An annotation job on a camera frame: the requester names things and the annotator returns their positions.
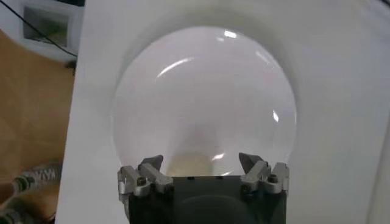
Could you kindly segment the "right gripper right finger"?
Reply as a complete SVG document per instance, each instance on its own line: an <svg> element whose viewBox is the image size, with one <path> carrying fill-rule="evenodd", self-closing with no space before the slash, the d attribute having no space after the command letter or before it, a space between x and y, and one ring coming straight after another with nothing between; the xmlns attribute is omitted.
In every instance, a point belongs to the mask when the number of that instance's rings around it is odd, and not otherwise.
<svg viewBox="0 0 390 224"><path fill-rule="evenodd" d="M287 193L289 190L289 167L285 163L276 163L274 167L258 155L238 154L244 170L240 176L241 185L249 192L263 187L269 194Z"/></svg>

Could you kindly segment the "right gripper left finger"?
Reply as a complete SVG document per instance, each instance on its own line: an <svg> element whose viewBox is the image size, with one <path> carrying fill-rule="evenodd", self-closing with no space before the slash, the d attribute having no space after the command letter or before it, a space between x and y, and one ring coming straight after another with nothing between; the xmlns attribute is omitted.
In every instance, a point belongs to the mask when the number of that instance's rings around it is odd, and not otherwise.
<svg viewBox="0 0 390 224"><path fill-rule="evenodd" d="M173 187L173 178L160 172L163 155L145 158L136 167L122 166L118 170L118 194L120 197L133 194L145 197L154 186L158 193L164 194Z"/></svg>

